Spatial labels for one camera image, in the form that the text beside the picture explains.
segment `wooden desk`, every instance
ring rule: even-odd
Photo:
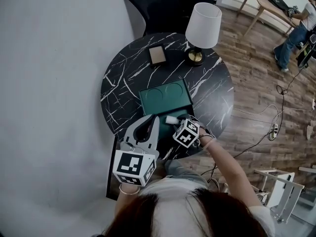
[[[237,16],[240,14],[240,12],[241,12],[242,8],[244,7],[244,5],[246,4],[246,2],[247,2],[247,0],[243,1],[241,7],[239,8]],[[259,6],[260,6],[259,11],[258,11],[257,15],[255,16],[255,18],[253,19],[251,25],[248,27],[244,36],[251,30],[251,28],[257,22],[258,18],[260,17],[260,15],[262,14],[262,12],[264,10],[267,10],[268,12],[270,12],[273,15],[277,16],[278,18],[282,19],[286,23],[290,24],[291,27],[296,27],[300,24],[300,20],[295,19],[295,18],[291,19],[291,22],[290,22],[290,19],[285,15],[285,13],[282,10],[280,10],[279,8],[275,7],[268,0],[257,0],[257,2],[259,3]]]

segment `bracelet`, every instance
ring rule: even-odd
[[[120,190],[123,194],[125,194],[125,195],[135,195],[135,194],[139,193],[140,187],[138,186],[137,191],[135,191],[134,193],[126,193],[126,192],[122,191],[122,183],[121,183],[121,184],[119,185],[119,190]]]
[[[203,147],[203,151],[204,149],[206,149],[213,141],[216,141],[216,138],[212,138],[209,142],[207,142],[207,144]]]

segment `gray pants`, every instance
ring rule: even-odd
[[[167,160],[164,167],[166,169],[167,178],[187,179],[208,187],[207,181],[201,175],[183,167],[178,160]]]

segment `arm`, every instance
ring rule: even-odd
[[[205,131],[200,129],[200,134],[205,134]],[[203,146],[210,140],[211,138],[208,136],[200,138]],[[247,207],[262,205],[241,166],[221,145],[212,141],[208,145],[207,151],[225,177],[232,196],[243,201]]]
[[[304,20],[308,17],[309,15],[309,12],[304,9],[303,12],[299,13],[299,14],[293,14],[292,15],[292,18],[296,18],[296,19],[299,19],[299,20]]]
[[[122,184],[121,189],[125,193],[132,194],[138,190],[138,186],[136,185],[130,185],[130,184]],[[124,208],[125,206],[129,205],[136,197],[138,194],[134,195],[126,195],[122,193],[121,191],[119,192],[118,200],[115,205],[115,216],[119,213],[119,211]]]

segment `white cube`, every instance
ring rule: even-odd
[[[199,125],[186,119],[172,136],[175,141],[188,148],[198,138]]]
[[[156,169],[156,157],[116,150],[113,174],[121,183],[145,186]]]

